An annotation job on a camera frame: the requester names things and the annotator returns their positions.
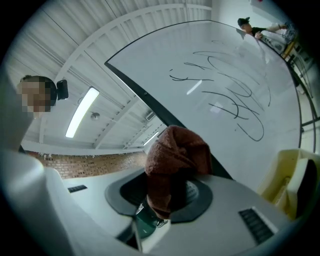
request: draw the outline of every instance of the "black cap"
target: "black cap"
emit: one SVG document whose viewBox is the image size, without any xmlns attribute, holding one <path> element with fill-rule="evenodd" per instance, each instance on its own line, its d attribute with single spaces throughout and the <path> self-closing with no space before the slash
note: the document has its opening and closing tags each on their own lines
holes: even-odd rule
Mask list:
<svg viewBox="0 0 320 256">
<path fill-rule="evenodd" d="M 246 18 L 238 18 L 238 25 L 241 28 L 242 25 L 248 24 L 249 23 L 250 17 Z"/>
</svg>

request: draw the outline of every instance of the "towel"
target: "towel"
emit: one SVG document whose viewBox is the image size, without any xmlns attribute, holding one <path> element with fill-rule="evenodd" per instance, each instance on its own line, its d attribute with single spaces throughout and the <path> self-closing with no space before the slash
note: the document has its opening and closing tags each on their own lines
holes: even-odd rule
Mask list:
<svg viewBox="0 0 320 256">
<path fill-rule="evenodd" d="M 152 145 L 145 172 L 147 202 L 159 218 L 168 219 L 179 202 L 175 197 L 185 192 L 186 177 L 212 174 L 210 148 L 193 131 L 169 126 Z"/>
</svg>

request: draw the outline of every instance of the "black shirt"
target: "black shirt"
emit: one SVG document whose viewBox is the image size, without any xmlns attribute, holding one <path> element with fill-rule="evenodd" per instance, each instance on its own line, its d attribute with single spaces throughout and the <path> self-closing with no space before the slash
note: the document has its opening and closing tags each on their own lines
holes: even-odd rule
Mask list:
<svg viewBox="0 0 320 256">
<path fill-rule="evenodd" d="M 251 32 L 252 32 L 252 35 L 255 36 L 256 33 L 261 32 L 261 31 L 264 31 L 264 30 L 266 30 L 266 28 L 253 27 Z"/>
</svg>

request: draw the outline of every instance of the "fluorescent light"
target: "fluorescent light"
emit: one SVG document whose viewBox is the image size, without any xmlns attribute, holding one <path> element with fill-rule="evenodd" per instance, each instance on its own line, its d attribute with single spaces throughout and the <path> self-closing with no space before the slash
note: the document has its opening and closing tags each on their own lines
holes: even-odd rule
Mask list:
<svg viewBox="0 0 320 256">
<path fill-rule="evenodd" d="M 153 135 L 150 139 L 148 139 L 148 141 L 146 143 L 144 143 L 143 145 L 145 146 L 149 141 L 151 141 L 154 137 L 157 136 L 159 132 L 157 131 L 155 135 Z"/>
<path fill-rule="evenodd" d="M 99 95 L 99 92 L 95 88 L 90 88 L 86 95 L 83 97 L 82 101 L 80 102 L 78 108 L 76 109 L 71 122 L 69 124 L 68 130 L 66 131 L 65 136 L 68 138 L 73 138 L 78 126 L 82 118 L 84 118 L 85 113 L 90 108 L 91 104 L 94 102 L 96 97 Z"/>
<path fill-rule="evenodd" d="M 194 87 L 192 87 L 190 90 L 188 90 L 188 92 L 186 93 L 186 95 L 189 95 L 190 93 L 192 93 L 200 84 L 202 83 L 202 80 L 200 80 L 199 82 L 197 82 Z"/>
</svg>

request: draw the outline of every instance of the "black vent grille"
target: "black vent grille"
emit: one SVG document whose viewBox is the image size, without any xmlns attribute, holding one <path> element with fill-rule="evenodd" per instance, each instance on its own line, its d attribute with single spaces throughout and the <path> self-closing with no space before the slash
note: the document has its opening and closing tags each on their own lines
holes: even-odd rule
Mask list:
<svg viewBox="0 0 320 256">
<path fill-rule="evenodd" d="M 252 208 L 239 211 L 239 214 L 258 244 L 263 243 L 274 235 L 266 223 Z"/>
<path fill-rule="evenodd" d="M 77 191 L 80 191 L 80 190 L 85 190 L 85 189 L 87 189 L 87 187 L 85 185 L 73 186 L 73 187 L 69 187 L 68 188 L 70 193 L 77 192 Z"/>
</svg>

